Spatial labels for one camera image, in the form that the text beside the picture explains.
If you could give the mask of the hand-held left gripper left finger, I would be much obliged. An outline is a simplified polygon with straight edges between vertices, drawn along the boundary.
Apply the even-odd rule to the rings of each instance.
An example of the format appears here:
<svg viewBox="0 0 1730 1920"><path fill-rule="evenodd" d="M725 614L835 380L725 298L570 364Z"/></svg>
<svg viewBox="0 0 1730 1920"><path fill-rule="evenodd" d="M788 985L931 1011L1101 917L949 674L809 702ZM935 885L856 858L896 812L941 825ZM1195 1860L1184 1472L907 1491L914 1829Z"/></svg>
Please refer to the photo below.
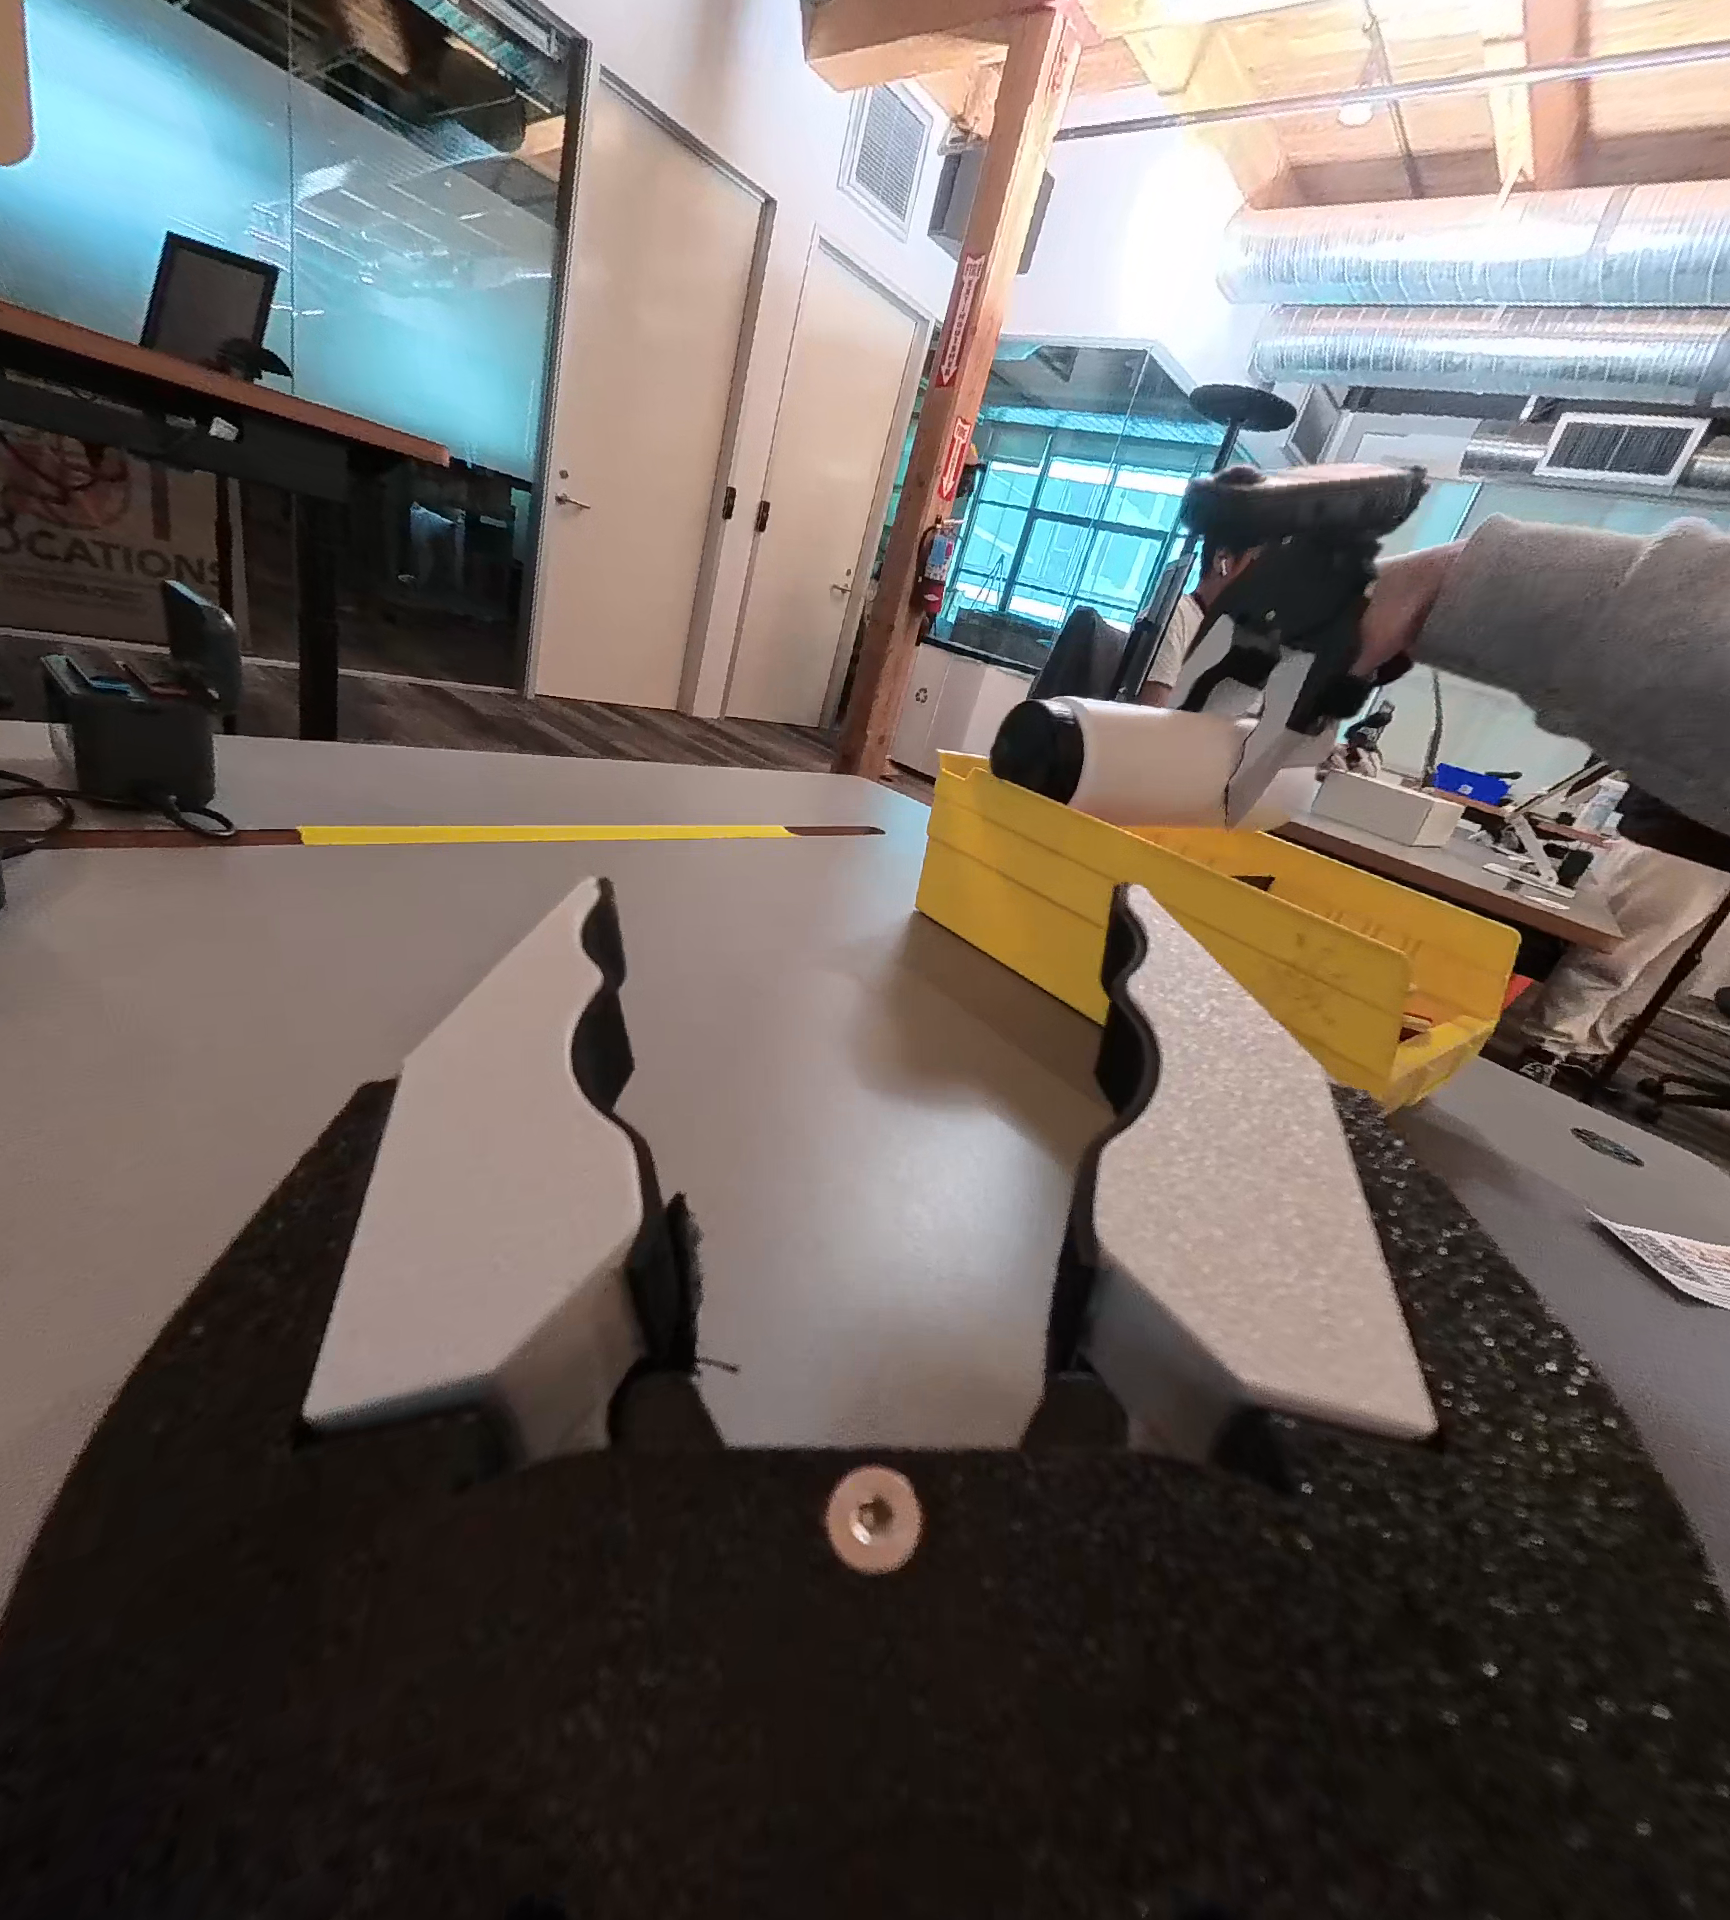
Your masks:
<svg viewBox="0 0 1730 1920"><path fill-rule="evenodd" d="M403 1062L303 1424L489 1417L532 1465L706 1455L702 1233L619 1111L614 881L588 876Z"/></svg>

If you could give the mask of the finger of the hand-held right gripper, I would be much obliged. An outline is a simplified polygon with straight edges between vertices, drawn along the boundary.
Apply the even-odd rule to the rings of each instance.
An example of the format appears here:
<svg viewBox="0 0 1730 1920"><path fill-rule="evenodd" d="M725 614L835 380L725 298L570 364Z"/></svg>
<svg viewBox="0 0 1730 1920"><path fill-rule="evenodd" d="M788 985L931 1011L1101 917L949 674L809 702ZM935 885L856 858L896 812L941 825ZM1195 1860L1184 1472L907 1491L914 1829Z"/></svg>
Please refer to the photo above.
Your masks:
<svg viewBox="0 0 1730 1920"><path fill-rule="evenodd" d="M1184 660L1177 711L1254 722L1276 667L1279 638L1233 617L1210 617Z"/></svg>
<svg viewBox="0 0 1730 1920"><path fill-rule="evenodd" d="M1310 719L1317 660L1282 660L1226 788L1229 829L1282 829L1310 808L1327 764L1327 719Z"/></svg>

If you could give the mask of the white bottle black cap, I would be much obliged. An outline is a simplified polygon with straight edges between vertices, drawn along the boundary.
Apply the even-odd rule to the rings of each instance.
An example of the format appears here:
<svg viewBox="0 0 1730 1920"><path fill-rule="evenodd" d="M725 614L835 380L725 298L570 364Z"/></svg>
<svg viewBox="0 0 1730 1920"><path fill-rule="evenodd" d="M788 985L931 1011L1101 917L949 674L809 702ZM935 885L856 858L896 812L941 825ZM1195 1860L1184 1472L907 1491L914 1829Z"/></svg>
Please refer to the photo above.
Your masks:
<svg viewBox="0 0 1730 1920"><path fill-rule="evenodd" d="M993 742L998 781L1120 829L1229 829L1257 719L1077 695L1017 705Z"/></svg>

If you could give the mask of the yellow plastic bin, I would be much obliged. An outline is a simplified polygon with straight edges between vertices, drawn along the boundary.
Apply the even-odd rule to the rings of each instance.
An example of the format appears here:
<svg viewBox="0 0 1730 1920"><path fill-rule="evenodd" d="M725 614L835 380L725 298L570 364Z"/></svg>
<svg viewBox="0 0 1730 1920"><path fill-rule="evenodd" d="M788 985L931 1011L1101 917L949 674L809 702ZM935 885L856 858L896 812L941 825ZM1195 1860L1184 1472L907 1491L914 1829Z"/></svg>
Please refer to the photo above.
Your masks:
<svg viewBox="0 0 1730 1920"><path fill-rule="evenodd" d="M1411 996L1487 1018L1509 1004L1521 972L1521 931L1472 907L1279 834L1106 825L998 781L973 754L946 757L931 825L952 848L1067 905L1080 902L1080 885L1142 885L1179 924L1237 927L1257 948L1268 947L1254 930L1262 907L1285 920L1328 924L1404 955Z"/></svg>
<svg viewBox="0 0 1730 1920"><path fill-rule="evenodd" d="M1438 1043L1483 1043L1521 938L1501 920L1264 834L1085 830L1047 846L938 808L918 913L1101 1025L1112 893L1136 885L1335 1079L1393 1091Z"/></svg>
<svg viewBox="0 0 1730 1920"><path fill-rule="evenodd" d="M918 913L1101 1028L1109 1013L1101 968L1112 893L1083 885L1083 902L1071 907L979 858L938 853L927 858ZM1262 907L1254 924L1264 948L1243 942L1237 927L1179 927L1337 1083L1380 1097L1384 1109L1420 1102L1477 1062L1501 1015L1415 999L1404 955L1320 920L1285 920L1274 907Z"/></svg>

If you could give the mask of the person's right forearm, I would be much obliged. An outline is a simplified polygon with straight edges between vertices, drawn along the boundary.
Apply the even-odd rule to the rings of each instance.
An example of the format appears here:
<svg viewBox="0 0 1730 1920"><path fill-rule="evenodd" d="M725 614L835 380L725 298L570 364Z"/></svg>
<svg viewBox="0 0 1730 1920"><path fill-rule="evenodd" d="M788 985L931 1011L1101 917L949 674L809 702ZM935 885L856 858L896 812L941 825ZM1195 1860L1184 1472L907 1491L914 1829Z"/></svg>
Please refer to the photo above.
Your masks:
<svg viewBox="0 0 1730 1920"><path fill-rule="evenodd" d="M1546 732L1730 837L1730 534L1490 519L1446 568L1414 655L1509 691Z"/></svg>

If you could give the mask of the person's right hand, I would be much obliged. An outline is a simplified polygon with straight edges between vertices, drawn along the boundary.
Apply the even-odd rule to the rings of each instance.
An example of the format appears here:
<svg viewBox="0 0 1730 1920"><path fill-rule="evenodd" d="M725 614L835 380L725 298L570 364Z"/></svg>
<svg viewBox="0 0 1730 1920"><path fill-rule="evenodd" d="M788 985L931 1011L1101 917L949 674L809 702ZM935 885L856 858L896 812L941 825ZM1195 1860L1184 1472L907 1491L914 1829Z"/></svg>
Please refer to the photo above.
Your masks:
<svg viewBox="0 0 1730 1920"><path fill-rule="evenodd" d="M1466 541L1459 540L1380 562L1359 621L1356 674L1362 680L1377 681L1393 662L1414 655L1465 551Z"/></svg>

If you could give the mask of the wooden table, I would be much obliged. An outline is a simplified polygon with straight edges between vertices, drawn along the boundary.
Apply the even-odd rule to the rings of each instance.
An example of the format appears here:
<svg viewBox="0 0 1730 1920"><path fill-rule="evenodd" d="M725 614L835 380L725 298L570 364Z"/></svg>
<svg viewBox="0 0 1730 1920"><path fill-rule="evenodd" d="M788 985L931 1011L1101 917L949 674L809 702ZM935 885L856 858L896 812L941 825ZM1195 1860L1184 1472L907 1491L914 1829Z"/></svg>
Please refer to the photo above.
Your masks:
<svg viewBox="0 0 1730 1920"><path fill-rule="evenodd" d="M1295 816L1279 829L1279 837L1365 874L1380 874L1411 890L1428 893L1431 897L1453 902L1459 907L1476 910L1477 914L1518 927L1522 935L1525 975L1546 977L1552 972L1549 959L1557 948L1606 952L1619 948L1622 942L1622 920L1611 910L1599 907L1597 902L1585 902L1577 890L1564 896L1552 888L1536 888L1528 876L1515 874L1511 867L1497 874L1494 858L1490 858L1491 848L1477 843L1411 848L1354 825L1328 823L1324 816ZM1616 1076L1623 1070L1661 1011L1700 968L1727 917L1730 876L1727 890L1713 905L1713 913L1700 924L1671 968L1661 975L1643 1007L1636 1011L1632 1021L1627 1021L1622 1029L1619 1043L1601 1057L1592 1080L1597 1091L1606 1091L1616 1083Z"/></svg>
<svg viewBox="0 0 1730 1920"><path fill-rule="evenodd" d="M448 443L10 300L0 300L0 420L289 495L299 732L341 735L341 547L352 481L392 464L448 469Z"/></svg>

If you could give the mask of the black round-base stand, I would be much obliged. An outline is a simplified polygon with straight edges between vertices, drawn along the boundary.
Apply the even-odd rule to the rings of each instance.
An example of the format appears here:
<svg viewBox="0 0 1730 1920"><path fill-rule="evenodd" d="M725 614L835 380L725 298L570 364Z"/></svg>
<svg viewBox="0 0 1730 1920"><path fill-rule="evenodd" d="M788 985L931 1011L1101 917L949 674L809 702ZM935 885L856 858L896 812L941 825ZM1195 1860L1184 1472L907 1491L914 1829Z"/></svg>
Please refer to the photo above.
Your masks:
<svg viewBox="0 0 1730 1920"><path fill-rule="evenodd" d="M1188 394L1195 412L1223 427L1215 454L1215 471L1233 464L1233 454L1248 434L1285 434L1297 420L1302 410L1279 394L1229 382L1206 382Z"/></svg>

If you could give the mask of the white cabinet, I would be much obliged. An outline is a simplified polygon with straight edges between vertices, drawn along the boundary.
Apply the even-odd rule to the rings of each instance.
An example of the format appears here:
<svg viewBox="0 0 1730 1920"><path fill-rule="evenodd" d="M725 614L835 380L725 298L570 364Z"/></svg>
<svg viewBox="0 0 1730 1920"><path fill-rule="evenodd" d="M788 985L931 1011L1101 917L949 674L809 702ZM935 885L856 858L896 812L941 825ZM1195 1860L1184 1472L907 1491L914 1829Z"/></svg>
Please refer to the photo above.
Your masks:
<svg viewBox="0 0 1730 1920"><path fill-rule="evenodd" d="M945 754L988 757L1004 719L1031 695L1035 674L921 643L911 667L892 761L935 778Z"/></svg>

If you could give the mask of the yellow tape strip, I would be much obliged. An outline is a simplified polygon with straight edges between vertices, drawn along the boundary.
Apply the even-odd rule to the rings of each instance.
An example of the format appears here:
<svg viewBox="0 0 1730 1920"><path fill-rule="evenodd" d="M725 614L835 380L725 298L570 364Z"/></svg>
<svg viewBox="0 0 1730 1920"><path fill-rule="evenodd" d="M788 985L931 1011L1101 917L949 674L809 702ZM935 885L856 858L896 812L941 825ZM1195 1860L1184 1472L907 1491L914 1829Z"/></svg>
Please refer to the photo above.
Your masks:
<svg viewBox="0 0 1730 1920"><path fill-rule="evenodd" d="M300 825L303 848L505 848L633 843L783 843L788 825Z"/></svg>

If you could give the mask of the white printed paper slip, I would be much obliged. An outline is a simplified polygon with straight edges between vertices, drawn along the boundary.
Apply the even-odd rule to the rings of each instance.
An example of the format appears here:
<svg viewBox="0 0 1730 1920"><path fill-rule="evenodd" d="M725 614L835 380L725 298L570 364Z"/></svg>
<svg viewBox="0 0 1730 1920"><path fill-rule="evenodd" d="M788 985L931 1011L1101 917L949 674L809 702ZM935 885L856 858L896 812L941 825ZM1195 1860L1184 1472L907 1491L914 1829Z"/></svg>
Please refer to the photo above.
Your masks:
<svg viewBox="0 0 1730 1920"><path fill-rule="evenodd" d="M1599 1212L1592 1225L1679 1297L1730 1314L1730 1244L1619 1225Z"/></svg>

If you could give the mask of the black battery charger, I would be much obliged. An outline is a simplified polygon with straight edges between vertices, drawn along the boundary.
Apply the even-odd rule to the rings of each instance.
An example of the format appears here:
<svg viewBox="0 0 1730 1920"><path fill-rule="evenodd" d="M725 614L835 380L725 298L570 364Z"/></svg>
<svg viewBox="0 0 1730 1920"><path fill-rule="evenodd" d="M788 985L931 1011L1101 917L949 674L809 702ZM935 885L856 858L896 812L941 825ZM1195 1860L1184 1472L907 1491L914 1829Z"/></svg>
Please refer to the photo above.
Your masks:
<svg viewBox="0 0 1730 1920"><path fill-rule="evenodd" d="M55 747L83 801L166 816L198 837L234 837L215 798L216 737L236 732L244 702L236 624L177 582L161 583L161 611L166 660L154 672L39 657Z"/></svg>

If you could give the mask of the silver duct with white vent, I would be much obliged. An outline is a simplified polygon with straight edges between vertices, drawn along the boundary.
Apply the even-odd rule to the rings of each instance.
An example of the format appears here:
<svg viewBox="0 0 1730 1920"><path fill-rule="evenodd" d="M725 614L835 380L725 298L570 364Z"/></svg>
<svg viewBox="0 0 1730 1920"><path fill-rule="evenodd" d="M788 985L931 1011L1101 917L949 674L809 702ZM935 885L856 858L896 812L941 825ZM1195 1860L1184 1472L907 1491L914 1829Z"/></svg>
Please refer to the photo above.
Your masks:
<svg viewBox="0 0 1730 1920"><path fill-rule="evenodd" d="M1730 434L1707 417L1591 410L1483 420L1460 451L1459 476L1730 499Z"/></svg>

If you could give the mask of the wooden post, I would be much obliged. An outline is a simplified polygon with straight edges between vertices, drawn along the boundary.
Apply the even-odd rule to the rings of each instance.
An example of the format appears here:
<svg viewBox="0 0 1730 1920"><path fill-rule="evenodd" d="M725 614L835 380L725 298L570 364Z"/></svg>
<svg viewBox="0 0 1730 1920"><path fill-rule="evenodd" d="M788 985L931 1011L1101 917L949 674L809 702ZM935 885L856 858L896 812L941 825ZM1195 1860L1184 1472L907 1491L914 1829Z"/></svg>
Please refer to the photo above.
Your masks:
<svg viewBox="0 0 1730 1920"><path fill-rule="evenodd" d="M879 781L918 657L918 586L927 541L952 513L973 451L984 389L993 375L1046 159L1066 120L1083 25L1074 2L1036 2L1012 27L1001 68L996 124L984 141L979 193L935 342L932 371L911 443L893 534L886 541L878 594L864 621L835 771Z"/></svg>

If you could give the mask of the wall vent grille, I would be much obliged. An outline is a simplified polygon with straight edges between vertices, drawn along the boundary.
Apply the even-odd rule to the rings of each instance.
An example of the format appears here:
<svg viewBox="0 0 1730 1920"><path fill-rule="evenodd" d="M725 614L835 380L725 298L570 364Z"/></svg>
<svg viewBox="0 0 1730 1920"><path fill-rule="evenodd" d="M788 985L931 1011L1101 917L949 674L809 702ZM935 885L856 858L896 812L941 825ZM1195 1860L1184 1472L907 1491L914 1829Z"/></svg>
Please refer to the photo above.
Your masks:
<svg viewBox="0 0 1730 1920"><path fill-rule="evenodd" d="M935 117L914 83L878 83L851 96L838 192L899 242L925 182Z"/></svg>

